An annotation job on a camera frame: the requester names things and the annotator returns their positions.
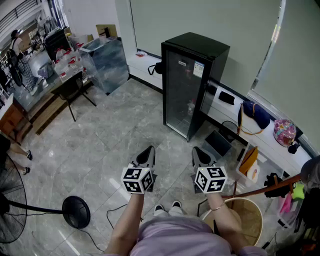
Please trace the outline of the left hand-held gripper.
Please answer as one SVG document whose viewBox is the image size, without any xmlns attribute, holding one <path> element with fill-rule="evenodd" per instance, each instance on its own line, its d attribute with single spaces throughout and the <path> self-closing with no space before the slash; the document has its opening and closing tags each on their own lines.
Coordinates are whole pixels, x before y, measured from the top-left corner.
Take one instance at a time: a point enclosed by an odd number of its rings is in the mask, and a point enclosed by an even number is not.
<svg viewBox="0 0 320 256">
<path fill-rule="evenodd" d="M 150 145 L 141 153 L 136 154 L 131 163 L 124 167 L 121 174 L 121 182 L 126 191 L 131 194 L 145 194 L 152 192 L 157 175 L 154 169 L 156 151 Z"/>
</svg>

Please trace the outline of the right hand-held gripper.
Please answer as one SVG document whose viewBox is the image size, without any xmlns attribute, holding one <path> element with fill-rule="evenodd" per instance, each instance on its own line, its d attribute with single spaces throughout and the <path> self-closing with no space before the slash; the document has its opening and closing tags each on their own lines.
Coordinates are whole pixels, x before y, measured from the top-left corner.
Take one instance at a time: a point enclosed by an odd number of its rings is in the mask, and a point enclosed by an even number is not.
<svg viewBox="0 0 320 256">
<path fill-rule="evenodd" d="M 204 148 L 193 147 L 192 176 L 194 192 L 212 194 L 220 193 L 227 181 L 227 172 L 223 166 L 216 166 L 216 157 Z"/>
</svg>

